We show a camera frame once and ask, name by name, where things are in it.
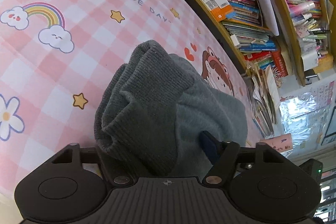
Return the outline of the white wooden bookshelf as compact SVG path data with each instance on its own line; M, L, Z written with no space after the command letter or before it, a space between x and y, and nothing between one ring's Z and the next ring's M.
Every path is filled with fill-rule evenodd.
M306 86L335 72L335 0L187 0L231 50L241 70L246 56L267 50L282 75ZM266 35L274 47L266 47Z

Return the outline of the pink checkered tablecloth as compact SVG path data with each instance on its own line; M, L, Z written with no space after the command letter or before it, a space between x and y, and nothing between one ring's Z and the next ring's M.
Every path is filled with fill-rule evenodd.
M67 144L94 144L104 90L151 39L199 72L212 53L251 118L246 84L184 0L1 0L2 196Z

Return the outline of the lower orange white box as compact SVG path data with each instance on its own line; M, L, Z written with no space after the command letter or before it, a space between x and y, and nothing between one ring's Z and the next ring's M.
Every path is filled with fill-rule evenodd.
M215 0L201 0L201 1L209 10L210 14L216 19L217 22L220 22L226 18L225 13L218 6Z

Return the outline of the stack of papers and books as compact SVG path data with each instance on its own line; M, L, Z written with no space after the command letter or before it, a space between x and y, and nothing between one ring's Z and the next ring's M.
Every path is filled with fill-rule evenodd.
M247 68L252 119L263 138L274 137L274 126L277 124L276 112L280 105L277 80L270 65L263 70L255 63L248 61Z

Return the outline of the grey sweatshirt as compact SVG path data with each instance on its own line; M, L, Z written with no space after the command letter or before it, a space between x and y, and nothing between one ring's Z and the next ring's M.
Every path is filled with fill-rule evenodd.
M203 131L245 145L243 103L212 88L186 59L154 40L139 44L120 66L94 120L99 148L135 177L203 178L211 168L199 144Z

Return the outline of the white foam tube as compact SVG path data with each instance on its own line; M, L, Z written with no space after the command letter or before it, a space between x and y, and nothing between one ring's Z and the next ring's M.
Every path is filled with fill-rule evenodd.
M279 36L280 33L271 0L258 0L258 2L261 8L264 23L274 36Z

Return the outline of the orange white box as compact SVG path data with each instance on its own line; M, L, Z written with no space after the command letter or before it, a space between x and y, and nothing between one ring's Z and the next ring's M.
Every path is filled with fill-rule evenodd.
M216 19L217 22L220 22L226 18L225 13L218 6L215 0L201 0L201 1L209 10L210 14Z
M215 17L217 22L221 22L224 19L233 18L236 13L234 8L230 5L228 0L214 0L216 7L211 10L211 14Z

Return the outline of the upper orange white box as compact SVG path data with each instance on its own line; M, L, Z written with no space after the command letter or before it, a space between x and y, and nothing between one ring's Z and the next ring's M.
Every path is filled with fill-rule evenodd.
M233 18L236 13L234 8L230 5L228 0L214 0L216 7L211 10L211 14L215 17L217 22L221 22L224 19Z

